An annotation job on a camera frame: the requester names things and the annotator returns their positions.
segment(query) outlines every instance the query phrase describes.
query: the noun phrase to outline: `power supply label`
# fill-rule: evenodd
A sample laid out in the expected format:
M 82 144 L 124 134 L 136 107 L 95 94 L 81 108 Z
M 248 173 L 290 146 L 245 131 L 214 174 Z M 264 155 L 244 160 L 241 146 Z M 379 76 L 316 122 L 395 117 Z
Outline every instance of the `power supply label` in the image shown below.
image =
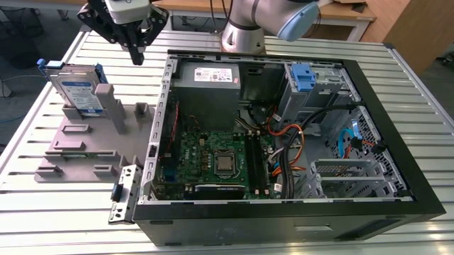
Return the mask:
M 98 116 L 103 107 L 94 94 L 94 87 L 90 82 L 63 81 L 63 89 L 78 110 L 87 116 Z
M 233 70 L 229 68 L 197 68 L 196 81 L 234 82 Z

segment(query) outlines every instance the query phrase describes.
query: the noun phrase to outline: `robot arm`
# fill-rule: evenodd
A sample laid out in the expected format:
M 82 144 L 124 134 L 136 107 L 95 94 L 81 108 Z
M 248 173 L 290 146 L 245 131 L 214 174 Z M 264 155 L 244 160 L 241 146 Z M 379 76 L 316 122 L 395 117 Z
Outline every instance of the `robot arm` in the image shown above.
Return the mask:
M 169 12 L 150 2 L 157 0 L 87 0 L 79 19 L 113 44 L 120 43 L 132 55 L 133 63 L 142 65 L 144 52 L 162 32 Z M 148 29 L 142 30 L 146 20 Z
M 79 19 L 132 55 L 142 65 L 146 47 L 157 39 L 169 19 L 169 12 L 150 2 L 157 0 L 87 0 Z M 261 53 L 265 30 L 286 41 L 304 36 L 320 14 L 320 0 L 233 0 L 229 25 L 222 35 L 228 52 Z M 148 21 L 148 30 L 142 23 Z
M 222 35 L 228 52 L 261 53 L 265 30 L 286 41 L 300 39 L 320 15 L 320 0 L 234 0 Z

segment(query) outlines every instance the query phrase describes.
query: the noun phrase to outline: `aluminum table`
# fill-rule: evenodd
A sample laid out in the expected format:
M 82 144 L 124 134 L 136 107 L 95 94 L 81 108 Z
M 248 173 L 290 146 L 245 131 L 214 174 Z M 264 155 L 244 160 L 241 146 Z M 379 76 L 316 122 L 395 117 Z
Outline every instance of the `aluminum table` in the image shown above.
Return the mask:
M 220 51 L 217 36 L 164 31 L 144 66 L 94 32 L 81 32 L 65 56 L 105 66 L 124 104 L 156 105 L 169 49 Z M 269 54 L 357 60 L 448 213 L 361 242 L 158 248 L 137 225 L 110 226 L 111 183 L 37 183 L 35 170 L 63 119 L 47 84 L 0 157 L 0 254 L 454 254 L 454 124 L 397 51 L 383 44 L 266 38 Z

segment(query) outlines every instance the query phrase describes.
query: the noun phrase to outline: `green circuit board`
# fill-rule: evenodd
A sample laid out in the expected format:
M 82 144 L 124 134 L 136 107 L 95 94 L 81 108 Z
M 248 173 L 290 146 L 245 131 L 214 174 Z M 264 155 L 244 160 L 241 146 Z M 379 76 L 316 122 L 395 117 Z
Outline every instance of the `green circuit board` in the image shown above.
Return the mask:
M 177 184 L 236 184 L 246 186 L 246 199 L 269 199 L 270 196 L 256 195 L 249 190 L 249 174 L 245 152 L 245 133 L 233 132 L 186 132 L 181 140 L 181 154 L 177 169 L 164 166 L 165 175 L 172 175 L 174 186 L 168 189 L 170 199 L 180 199 Z M 268 148 L 273 142 L 270 135 L 261 136 L 264 149 L 265 173 Z M 228 158 L 234 167 L 226 168 L 225 174 L 217 171 L 222 166 L 220 157 Z

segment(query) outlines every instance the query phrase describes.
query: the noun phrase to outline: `cpu socket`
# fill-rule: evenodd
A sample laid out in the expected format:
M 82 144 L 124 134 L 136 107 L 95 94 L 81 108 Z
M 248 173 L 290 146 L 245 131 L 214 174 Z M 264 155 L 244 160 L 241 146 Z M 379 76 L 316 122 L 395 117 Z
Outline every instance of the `cpu socket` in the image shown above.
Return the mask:
M 237 171 L 236 151 L 216 150 L 214 151 L 214 173 L 217 175 L 234 175 Z

